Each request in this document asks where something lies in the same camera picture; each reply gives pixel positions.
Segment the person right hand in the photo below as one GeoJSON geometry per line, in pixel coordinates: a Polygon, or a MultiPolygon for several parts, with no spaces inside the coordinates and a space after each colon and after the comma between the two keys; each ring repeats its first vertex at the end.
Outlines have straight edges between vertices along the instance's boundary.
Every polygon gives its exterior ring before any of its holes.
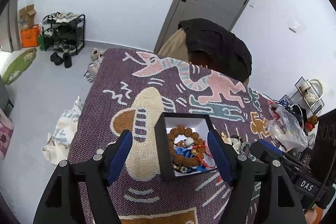
{"type": "Polygon", "coordinates": [[[320,207],[313,207],[305,213],[307,224],[319,224],[323,216],[323,209],[320,207]]]}

